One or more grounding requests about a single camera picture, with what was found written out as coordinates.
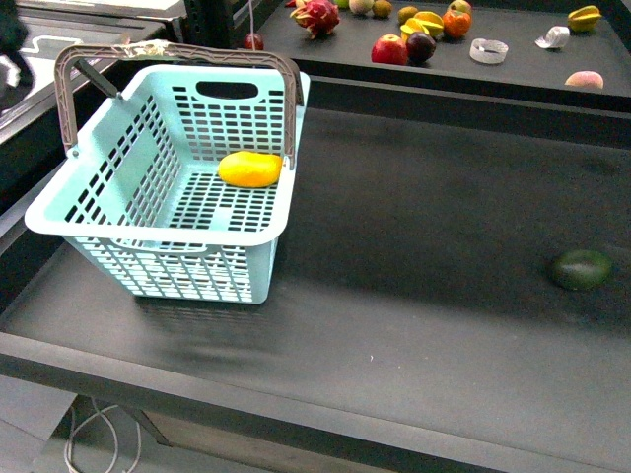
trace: kiwi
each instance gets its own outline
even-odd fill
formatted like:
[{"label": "kiwi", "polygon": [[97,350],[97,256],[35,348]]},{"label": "kiwi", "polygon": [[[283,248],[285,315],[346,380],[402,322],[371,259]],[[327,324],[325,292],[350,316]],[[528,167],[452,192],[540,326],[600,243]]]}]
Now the kiwi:
[{"label": "kiwi", "polygon": [[403,7],[398,11],[398,23],[400,25],[404,25],[410,18],[418,13],[418,8],[416,7]]},{"label": "kiwi", "polygon": [[373,4],[373,15],[375,18],[387,18],[392,13],[392,4],[387,0],[377,0]]}]

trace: cable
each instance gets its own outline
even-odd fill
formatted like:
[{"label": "cable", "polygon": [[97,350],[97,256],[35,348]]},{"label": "cable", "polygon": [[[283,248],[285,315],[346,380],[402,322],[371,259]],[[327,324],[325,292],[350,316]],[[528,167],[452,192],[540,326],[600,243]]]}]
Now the cable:
[{"label": "cable", "polygon": [[[113,453],[113,456],[112,456],[112,459],[111,459],[111,463],[109,464],[109,467],[107,468],[105,473],[111,473],[111,471],[114,468],[114,465],[116,464],[116,461],[118,460],[118,455],[119,455],[119,451],[118,451],[118,434],[116,432],[116,428],[114,427],[114,425],[111,422],[111,420],[109,419],[109,417],[105,415],[106,412],[111,411],[112,409],[116,409],[118,406],[114,404],[114,405],[111,405],[111,406],[107,406],[104,409],[99,409],[99,406],[97,406],[97,402],[95,401],[94,398],[92,398],[92,405],[93,405],[93,407],[94,407],[94,409],[96,411],[95,414],[93,414],[90,417],[88,417],[88,419],[83,421],[79,425],[79,427],[77,427],[77,428],[75,428],[75,425],[76,425],[75,409],[72,406],[70,407],[70,435],[68,436],[68,440],[66,441],[66,444],[64,445],[64,449],[63,449],[63,459],[64,459],[64,462],[66,463],[66,466],[68,467],[68,472],[69,473],[82,473],[72,463],[72,453],[73,453],[73,447],[74,447],[74,439],[75,439],[75,436],[77,436],[77,434],[84,427],[86,427],[89,423],[94,421],[97,417],[100,417],[101,419],[104,420],[104,422],[109,427],[109,430],[111,431],[111,434],[112,434],[113,439],[114,439],[114,453]],[[138,424],[138,422],[136,422],[136,436],[137,436],[137,439],[138,439],[138,447],[136,449],[136,456],[134,458],[133,463],[129,467],[129,469],[128,470],[122,470],[122,473],[132,473],[134,471],[134,469],[136,468],[136,466],[138,466],[138,463],[140,462],[140,455],[141,455],[141,451],[142,451],[142,436],[141,436],[141,431],[140,431],[140,424]]]},{"label": "cable", "polygon": [[249,33],[252,37],[252,51],[256,51],[256,44],[254,41],[254,8],[252,7],[252,0],[247,0],[247,6],[249,7]]}]

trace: gray basket handle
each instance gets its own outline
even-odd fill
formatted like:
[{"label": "gray basket handle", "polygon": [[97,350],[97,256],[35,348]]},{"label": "gray basket handle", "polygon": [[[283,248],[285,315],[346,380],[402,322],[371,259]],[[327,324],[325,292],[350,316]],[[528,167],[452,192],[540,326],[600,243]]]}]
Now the gray basket handle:
[{"label": "gray basket handle", "polygon": [[61,137],[65,150],[77,144],[77,116],[70,72],[79,69],[101,91],[110,97],[119,97],[116,87],[93,68],[86,58],[138,60],[205,60],[211,64],[231,66],[266,66],[276,69],[285,82],[285,157],[290,169],[295,165],[296,105],[304,105],[303,89],[298,65],[291,59],[267,51],[213,49],[178,44],[162,39],[117,45],[75,44],[63,49],[55,62],[55,93],[59,111]]}]

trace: shopping basket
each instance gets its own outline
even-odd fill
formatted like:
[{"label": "shopping basket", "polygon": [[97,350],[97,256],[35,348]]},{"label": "shopping basket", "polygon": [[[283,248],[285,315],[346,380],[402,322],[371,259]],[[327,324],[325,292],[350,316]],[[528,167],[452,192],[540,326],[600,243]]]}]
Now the shopping basket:
[{"label": "shopping basket", "polygon": [[[119,92],[87,58],[171,63],[141,69]],[[79,132],[73,67],[108,95]],[[55,89],[67,159],[28,209],[27,226],[63,236],[136,296],[264,302],[309,83],[293,61],[266,51],[162,40],[64,49]],[[217,166],[239,150],[282,156],[278,182],[224,183]]]}]

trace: light blue plastic basket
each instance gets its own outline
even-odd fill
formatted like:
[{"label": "light blue plastic basket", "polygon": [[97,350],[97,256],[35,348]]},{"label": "light blue plastic basket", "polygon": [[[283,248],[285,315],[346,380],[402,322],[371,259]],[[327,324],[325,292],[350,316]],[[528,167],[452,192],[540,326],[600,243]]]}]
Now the light blue plastic basket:
[{"label": "light blue plastic basket", "polygon": [[[203,83],[254,84],[257,93],[207,97]],[[301,73],[305,98],[309,83]],[[264,302],[296,168],[285,157],[276,184],[252,189],[225,184],[217,166],[238,150],[283,156],[285,94],[274,69],[142,69],[79,131],[27,225],[64,236],[136,296]],[[294,158],[305,109],[296,105]]]}]

